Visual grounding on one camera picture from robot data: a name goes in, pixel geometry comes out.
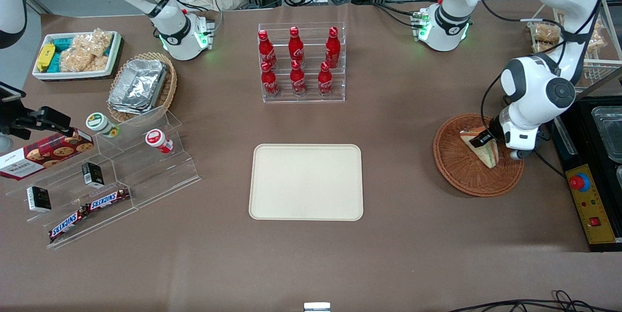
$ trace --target brown table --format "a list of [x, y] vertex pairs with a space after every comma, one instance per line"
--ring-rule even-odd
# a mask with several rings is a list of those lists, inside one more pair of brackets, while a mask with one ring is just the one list
[[[490, 4], [509, 17], [531, 16], [539, 6]], [[348, 28], [346, 102], [263, 104], [258, 22], [327, 19]], [[212, 51], [174, 62], [179, 84], [171, 110], [184, 123], [184, 147], [202, 181], [56, 251], [16, 210], [24, 203], [0, 197], [2, 310], [293, 312], [305, 301], [330, 301], [337, 312], [441, 312], [550, 298], [553, 289], [622, 308], [622, 257], [585, 252], [565, 181], [535, 157], [515, 190], [494, 199], [467, 197], [436, 169], [437, 128], [477, 112], [507, 60], [531, 45], [524, 24], [481, 7], [473, 20], [459, 48], [438, 53], [371, 6], [226, 13]], [[162, 51], [145, 16], [44, 16], [42, 23], [43, 34], [119, 31], [123, 62]], [[80, 128], [87, 114], [105, 111], [109, 84], [29, 77], [25, 103], [64, 111]], [[491, 91], [489, 114], [500, 110], [501, 95], [500, 86]], [[357, 144], [363, 218], [251, 219], [251, 159], [260, 143]], [[555, 160], [550, 150], [545, 155]]]

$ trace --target acrylic display rack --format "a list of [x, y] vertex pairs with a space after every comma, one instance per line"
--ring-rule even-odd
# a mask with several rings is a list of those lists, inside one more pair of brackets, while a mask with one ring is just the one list
[[[162, 107], [138, 115], [120, 123], [120, 134], [114, 139], [95, 135], [96, 148], [21, 181], [5, 179], [6, 195], [24, 199], [28, 223], [43, 226], [41, 243], [49, 243], [48, 231], [80, 206], [129, 188], [129, 199], [89, 214], [47, 246], [60, 248], [200, 180], [191, 156], [182, 146], [177, 132], [180, 126], [180, 121]], [[173, 141], [171, 152], [163, 154], [145, 143], [147, 131], [154, 128], [164, 131]], [[106, 186], [96, 190], [85, 184], [82, 164], [86, 162], [102, 168]], [[52, 204], [49, 212], [28, 210], [26, 189], [30, 186], [48, 190]]]
[[[298, 97], [294, 95], [289, 73], [291, 72], [291, 59], [289, 57], [289, 28], [297, 26], [300, 39], [305, 45], [305, 83], [307, 93]], [[336, 26], [339, 29], [338, 39], [341, 43], [341, 53], [337, 68], [330, 69], [333, 74], [333, 92], [328, 97], [322, 97], [318, 90], [317, 76], [320, 73], [320, 64], [326, 59], [326, 40], [328, 29]], [[268, 38], [274, 45], [274, 53], [277, 58], [277, 67], [273, 69], [276, 75], [280, 96], [274, 99], [267, 97], [261, 84], [261, 55], [259, 58], [259, 79], [264, 103], [311, 103], [311, 102], [344, 102], [346, 100], [346, 28], [344, 22], [309, 22], [309, 23], [270, 23], [259, 24], [259, 30], [265, 30]]]

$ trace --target woven basket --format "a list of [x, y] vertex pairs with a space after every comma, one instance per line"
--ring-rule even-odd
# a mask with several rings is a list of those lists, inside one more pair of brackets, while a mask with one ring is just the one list
[[[162, 90], [160, 90], [160, 95], [158, 95], [155, 106], [162, 105], [165, 108], [169, 109], [169, 107], [171, 106], [171, 103], [173, 103], [173, 96], [175, 95], [175, 89], [177, 88], [177, 73], [175, 72], [175, 68], [173, 67], [173, 63], [171, 63], [171, 60], [160, 53], [153, 53], [153, 52], [139, 54], [135, 56], [133, 59], [145, 59], [145, 60], [157, 59], [157, 60], [160, 60], [160, 62], [164, 62], [168, 66], [168, 71], [166, 72], [166, 76], [164, 77], [165, 81], [164, 81], [164, 84], [162, 85]], [[111, 93], [115, 89], [115, 86], [117, 82], [119, 81], [119, 76], [123, 72], [123, 69], [125, 69], [125, 66], [127, 66], [127, 63], [129, 63], [129, 60], [125, 62], [125, 64], [123, 64], [123, 66], [117, 72], [115, 76], [115, 80], [113, 81], [113, 84], [110, 88]], [[112, 109], [110, 104], [108, 105], [108, 111], [110, 112], [110, 115], [113, 118], [115, 118], [116, 121], [120, 123], [122, 123], [123, 121], [127, 121], [138, 115], [138, 114], [122, 113], [120, 111], [116, 111]]]
[[460, 138], [460, 131], [482, 126], [478, 114], [463, 114], [447, 120], [434, 137], [434, 160], [440, 173], [458, 190], [476, 197], [506, 194], [516, 186], [524, 163], [513, 160], [511, 151], [497, 143], [499, 162], [489, 169]]

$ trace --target foil container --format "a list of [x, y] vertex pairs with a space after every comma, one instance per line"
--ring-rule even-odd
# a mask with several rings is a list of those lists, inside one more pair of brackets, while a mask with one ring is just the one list
[[159, 60], [131, 60], [111, 91], [108, 104], [124, 113], [141, 114], [151, 110], [164, 84], [167, 69]]

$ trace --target teal snack package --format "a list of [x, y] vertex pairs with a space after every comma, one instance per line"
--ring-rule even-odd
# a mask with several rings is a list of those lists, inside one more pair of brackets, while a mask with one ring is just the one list
[[71, 42], [73, 39], [71, 37], [64, 37], [63, 39], [54, 39], [54, 46], [56, 47], [56, 52], [62, 52], [71, 46]]
[[47, 68], [48, 73], [60, 73], [60, 53], [54, 53], [50, 66]]

